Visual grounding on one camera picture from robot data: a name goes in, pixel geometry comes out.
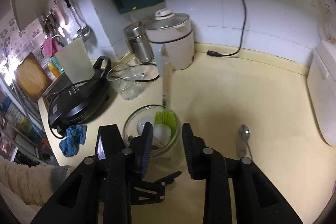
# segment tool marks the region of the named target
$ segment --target glass bowl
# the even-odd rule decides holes
[[[177,141],[178,136],[181,134],[181,124],[177,115],[171,111],[176,119],[176,132],[172,135],[167,130],[162,130],[160,132],[159,141],[155,138],[157,134],[155,133],[154,119],[155,114],[159,111],[163,111],[164,108],[161,105],[147,105],[141,108],[138,108],[134,111],[125,122],[123,128],[123,140],[125,145],[128,147],[132,138],[140,136],[142,134],[142,129],[146,122],[150,122],[153,125],[153,142],[150,157],[158,157],[166,153]]]

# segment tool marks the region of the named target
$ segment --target green brush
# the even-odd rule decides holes
[[[170,62],[165,45],[162,46],[163,63],[163,88],[162,88],[162,106],[164,111],[155,114],[154,124],[165,124],[169,126],[172,137],[176,132],[176,118],[170,109],[170,97],[172,88],[173,64]]]

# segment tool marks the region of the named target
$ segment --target white container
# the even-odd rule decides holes
[[[313,53],[308,89],[322,136],[336,146],[336,45],[322,41]]]
[[[89,80],[95,75],[95,70],[92,67],[85,44],[81,38],[61,48],[55,56],[73,84]]]
[[[189,67],[194,60],[194,35],[189,15],[162,9],[145,26],[159,74],[163,74],[161,51],[163,44],[175,70]]]

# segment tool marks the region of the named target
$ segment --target metal spoon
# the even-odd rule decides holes
[[[76,32],[76,34],[73,36],[72,41],[82,38],[84,42],[86,42],[91,34],[91,27],[89,25],[86,25],[85,27],[79,28],[79,30]]]
[[[250,129],[248,128],[248,126],[242,124],[239,127],[237,140],[236,140],[238,157],[243,158],[247,155],[247,151],[246,151],[246,147],[247,147],[248,150],[249,150],[251,160],[253,160],[252,159],[252,154],[251,154],[251,149],[250,149],[250,146],[248,144],[248,140],[249,140],[250,136],[251,136]]]

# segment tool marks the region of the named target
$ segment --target plastic bottle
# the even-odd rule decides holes
[[[50,63],[48,64],[48,69],[53,73],[53,75],[54,75],[56,78],[60,76],[59,71],[54,67],[54,65],[53,65],[52,62],[50,62]]]

